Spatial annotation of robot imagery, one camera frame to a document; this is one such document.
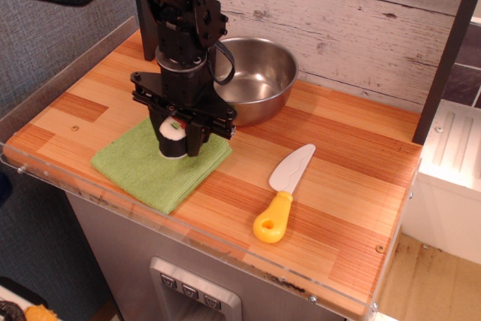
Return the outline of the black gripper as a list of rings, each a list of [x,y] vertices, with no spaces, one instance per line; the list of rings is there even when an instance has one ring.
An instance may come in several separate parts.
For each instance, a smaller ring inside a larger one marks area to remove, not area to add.
[[[160,73],[136,71],[131,74],[131,82],[135,85],[134,100],[148,107],[159,144],[166,142],[160,127],[169,116],[189,123],[186,127],[189,157],[200,153],[211,133],[226,139],[234,135],[237,112],[217,94],[206,66],[188,72],[166,68]]]

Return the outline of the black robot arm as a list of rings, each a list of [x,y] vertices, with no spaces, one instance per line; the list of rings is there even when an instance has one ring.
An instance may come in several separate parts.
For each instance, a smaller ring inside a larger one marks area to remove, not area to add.
[[[134,72],[133,99],[149,109],[167,159],[197,156],[211,134],[231,139],[236,110],[214,89],[234,77],[216,76],[216,56],[234,57],[220,42],[228,18],[217,0],[136,0],[144,57],[158,73]]]

